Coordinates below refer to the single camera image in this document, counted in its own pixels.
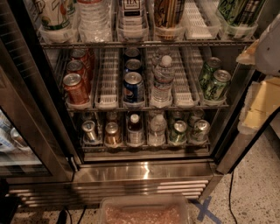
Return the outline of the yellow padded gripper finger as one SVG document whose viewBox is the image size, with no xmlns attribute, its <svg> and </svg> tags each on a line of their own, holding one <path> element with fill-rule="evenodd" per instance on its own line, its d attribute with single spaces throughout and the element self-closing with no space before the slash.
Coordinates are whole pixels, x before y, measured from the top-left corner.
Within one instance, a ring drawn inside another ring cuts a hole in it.
<svg viewBox="0 0 280 224">
<path fill-rule="evenodd" d="M 280 78 L 253 81 L 241 109 L 237 129 L 244 135 L 256 133 L 280 107 Z"/>
<path fill-rule="evenodd" d="M 236 58 L 236 61 L 243 65 L 254 65 L 256 63 L 255 54 L 258 44 L 259 40 L 257 39 Z"/>
</svg>

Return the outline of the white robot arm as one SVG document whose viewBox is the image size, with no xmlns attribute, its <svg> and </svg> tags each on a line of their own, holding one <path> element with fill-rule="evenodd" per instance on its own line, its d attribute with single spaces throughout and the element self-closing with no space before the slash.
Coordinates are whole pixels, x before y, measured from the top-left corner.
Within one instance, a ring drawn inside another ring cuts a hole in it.
<svg viewBox="0 0 280 224">
<path fill-rule="evenodd" d="M 280 107 L 280 14 L 236 61 L 267 76 L 260 83 L 252 82 L 241 109 L 238 130 L 252 135 Z"/>
</svg>

